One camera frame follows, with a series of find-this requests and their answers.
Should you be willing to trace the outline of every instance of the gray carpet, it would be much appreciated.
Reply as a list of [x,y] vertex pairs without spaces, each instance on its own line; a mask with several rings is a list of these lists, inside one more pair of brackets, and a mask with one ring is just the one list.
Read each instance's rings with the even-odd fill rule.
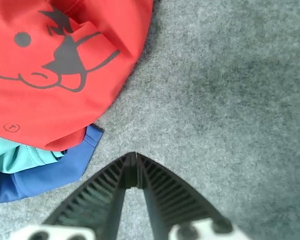
[[[97,122],[81,182],[0,204],[0,240],[137,151],[175,171],[255,240],[300,240],[300,0],[156,1],[142,58]],[[119,240],[152,239],[129,190]]]

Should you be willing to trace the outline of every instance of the blue shirt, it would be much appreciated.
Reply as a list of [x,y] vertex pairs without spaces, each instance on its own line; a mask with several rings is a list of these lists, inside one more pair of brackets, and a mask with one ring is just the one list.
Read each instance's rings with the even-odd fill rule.
[[79,180],[102,134],[101,129],[90,125],[83,142],[68,149],[58,162],[14,174],[0,172],[0,203],[33,197]]

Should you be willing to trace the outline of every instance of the red fabric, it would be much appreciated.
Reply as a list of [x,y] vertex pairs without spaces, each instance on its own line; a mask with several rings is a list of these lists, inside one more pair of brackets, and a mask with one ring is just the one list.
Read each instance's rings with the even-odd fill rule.
[[79,144],[138,60],[153,0],[0,0],[0,137]]

